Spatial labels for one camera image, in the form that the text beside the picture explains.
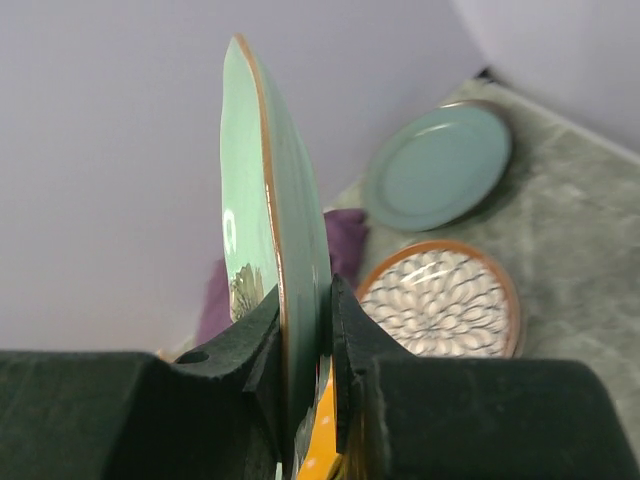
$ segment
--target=green ceramic plate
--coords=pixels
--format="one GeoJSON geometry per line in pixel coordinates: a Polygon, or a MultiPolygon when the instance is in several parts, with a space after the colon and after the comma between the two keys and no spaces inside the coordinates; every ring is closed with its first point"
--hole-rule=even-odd
{"type": "Polygon", "coordinates": [[[220,164],[232,317],[240,320],[278,285],[287,432],[301,462],[329,370],[321,355],[320,321],[331,286],[324,218],[284,99],[240,35],[227,50],[223,90],[220,164]]]}
{"type": "Polygon", "coordinates": [[[378,222],[406,231],[444,225],[477,205],[509,161],[511,134],[495,107],[462,102],[410,123],[369,166],[363,200],[378,222]]]}

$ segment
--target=patterned plate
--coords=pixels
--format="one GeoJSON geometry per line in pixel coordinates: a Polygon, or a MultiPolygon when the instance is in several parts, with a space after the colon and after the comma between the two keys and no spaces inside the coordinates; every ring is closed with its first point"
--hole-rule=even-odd
{"type": "Polygon", "coordinates": [[[521,334],[511,279],[464,243],[436,240],[401,250],[358,289],[367,314],[420,356],[512,357],[521,334]]]}

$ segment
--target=plate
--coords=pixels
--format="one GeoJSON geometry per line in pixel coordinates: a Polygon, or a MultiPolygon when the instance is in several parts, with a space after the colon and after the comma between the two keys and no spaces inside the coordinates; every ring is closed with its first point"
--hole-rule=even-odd
{"type": "Polygon", "coordinates": [[[513,282],[495,260],[461,242],[401,250],[357,295],[363,310],[415,355],[512,357],[521,344],[513,282]]]}
{"type": "Polygon", "coordinates": [[[379,223],[437,228],[477,205],[500,180],[511,134],[489,102],[438,108],[402,128],[374,156],[363,200],[379,223]]]}
{"type": "Polygon", "coordinates": [[[275,81],[242,35],[224,61],[222,219],[234,321],[278,285],[286,434],[294,469],[309,446],[329,372],[321,320],[331,272],[311,162],[275,81]]]}

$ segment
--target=purple fabric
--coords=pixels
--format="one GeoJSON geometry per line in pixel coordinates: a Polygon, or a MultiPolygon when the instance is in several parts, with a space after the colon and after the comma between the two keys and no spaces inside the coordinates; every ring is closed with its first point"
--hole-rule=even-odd
{"type": "Polygon", "coordinates": [[[331,210],[324,214],[329,243],[331,273],[344,277],[351,288],[358,286],[358,272],[369,228],[366,215],[360,208],[331,210]]]}
{"type": "MultiPolygon", "coordinates": [[[[359,208],[332,210],[324,214],[331,273],[340,274],[353,288],[357,287],[362,252],[369,233],[365,219],[364,210],[359,208]]],[[[221,259],[215,263],[209,280],[196,344],[212,339],[229,326],[229,279],[224,259],[221,259]]]]}

